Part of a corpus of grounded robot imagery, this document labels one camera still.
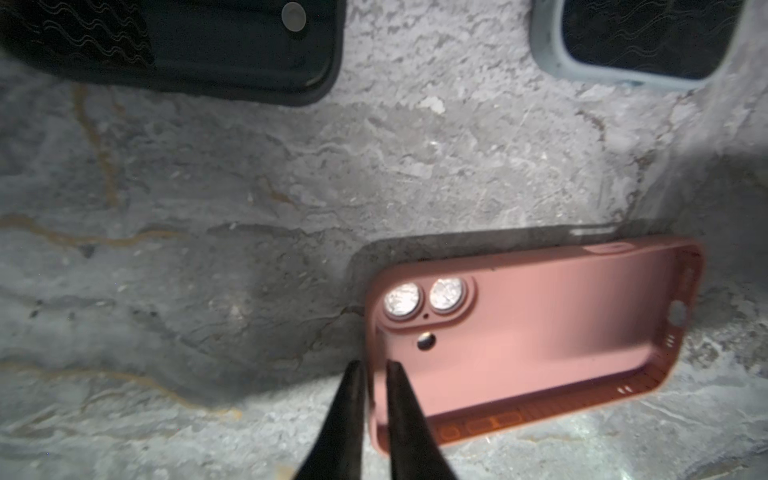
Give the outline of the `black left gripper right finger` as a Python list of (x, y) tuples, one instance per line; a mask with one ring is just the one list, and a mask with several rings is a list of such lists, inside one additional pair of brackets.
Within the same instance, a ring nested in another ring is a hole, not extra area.
[(391, 478), (456, 480), (400, 362), (387, 362), (386, 388)]

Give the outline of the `light blue phone case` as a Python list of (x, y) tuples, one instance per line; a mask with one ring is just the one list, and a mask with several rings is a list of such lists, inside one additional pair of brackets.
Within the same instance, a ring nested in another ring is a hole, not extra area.
[(529, 46), (549, 75), (690, 91), (731, 55), (747, 1), (534, 1)]

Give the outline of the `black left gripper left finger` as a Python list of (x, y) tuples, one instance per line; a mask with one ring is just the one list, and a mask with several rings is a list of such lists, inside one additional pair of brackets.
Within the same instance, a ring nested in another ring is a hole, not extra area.
[(365, 369), (351, 361), (330, 405), (315, 444), (294, 479), (361, 479)]

